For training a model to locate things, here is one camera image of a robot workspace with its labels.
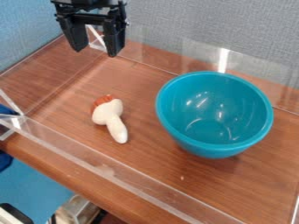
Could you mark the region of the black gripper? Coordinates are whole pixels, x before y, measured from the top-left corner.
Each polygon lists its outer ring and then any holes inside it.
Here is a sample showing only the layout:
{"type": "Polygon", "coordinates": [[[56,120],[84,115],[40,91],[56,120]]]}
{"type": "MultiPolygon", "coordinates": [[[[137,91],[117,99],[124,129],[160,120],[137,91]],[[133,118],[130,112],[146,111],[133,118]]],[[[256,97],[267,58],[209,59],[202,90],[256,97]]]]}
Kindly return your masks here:
{"type": "Polygon", "coordinates": [[[106,54],[116,57],[125,46],[126,0],[50,0],[50,3],[70,48],[78,52],[89,43],[85,25],[102,25],[106,54]]]}

